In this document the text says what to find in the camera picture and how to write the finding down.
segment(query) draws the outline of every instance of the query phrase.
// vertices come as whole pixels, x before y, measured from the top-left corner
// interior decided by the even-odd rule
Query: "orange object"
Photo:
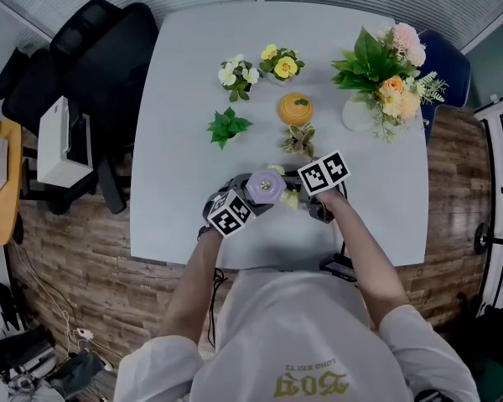
[[[6,245],[13,236],[17,220],[18,195],[23,161],[22,129],[9,119],[0,121],[0,138],[8,140],[8,180],[0,189],[0,245]]]
[[[304,125],[313,116],[313,103],[301,92],[285,95],[279,103],[279,117],[288,125]]]

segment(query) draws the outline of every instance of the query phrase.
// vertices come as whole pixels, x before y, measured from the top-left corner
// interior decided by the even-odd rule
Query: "yellow flower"
[[[400,117],[403,119],[415,117],[419,104],[419,97],[416,94],[404,91],[401,94],[401,107],[399,111]]]
[[[262,59],[272,59],[277,55],[277,46],[269,44],[265,50],[261,52]]]
[[[387,92],[396,90],[402,93],[402,91],[404,90],[402,79],[399,76],[393,76],[388,80],[384,80],[384,82],[382,83],[382,88]]]
[[[393,90],[389,94],[384,94],[382,88],[380,92],[383,95],[383,112],[386,113],[386,115],[398,117],[399,113],[401,112],[401,94],[397,90]]]
[[[274,72],[276,73],[276,75],[283,77],[284,79],[287,79],[288,77],[294,75],[297,70],[298,66],[294,62],[294,59],[292,59],[291,57],[281,58],[277,62],[276,67],[274,67]]]

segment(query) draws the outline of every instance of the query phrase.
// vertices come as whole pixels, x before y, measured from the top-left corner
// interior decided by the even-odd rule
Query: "orange ball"
[[[301,92],[291,92],[279,102],[279,117],[288,125],[305,125],[313,116],[313,103]]]

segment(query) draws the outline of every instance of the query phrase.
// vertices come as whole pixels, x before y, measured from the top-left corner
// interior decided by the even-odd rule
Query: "blue chair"
[[[427,47],[425,50],[427,58],[420,69],[420,77],[435,71],[438,73],[438,78],[448,85],[443,93],[443,103],[435,102],[421,106],[423,119],[428,121],[428,124],[425,124],[425,139],[428,145],[436,108],[442,104],[454,107],[465,106],[469,94],[471,67],[468,59],[440,33],[425,30],[419,34],[419,38]]]

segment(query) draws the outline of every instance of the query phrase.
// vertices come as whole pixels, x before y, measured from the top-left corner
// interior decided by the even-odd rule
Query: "wooden floor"
[[[428,179],[425,263],[399,272],[415,307],[437,326],[458,316],[459,291],[468,297],[478,292],[484,266],[472,244],[477,225],[490,218],[490,165],[485,133],[472,115],[449,109],[438,112],[428,147]],[[64,216],[54,216],[42,204],[31,202],[22,202],[20,213],[25,230],[19,250],[23,263],[63,293],[71,305],[43,282],[69,313],[70,328],[78,323],[95,334],[100,347],[93,349],[118,365],[120,357],[157,335],[182,267],[130,257],[128,210],[110,214],[97,193],[76,201]],[[63,355],[64,316],[11,245],[9,253],[13,275],[28,286],[29,306],[53,332]],[[233,277],[217,294],[217,310]],[[212,355],[205,336],[200,349],[205,358]],[[111,400],[114,385],[114,374],[100,373],[81,400],[96,400],[96,394]]]

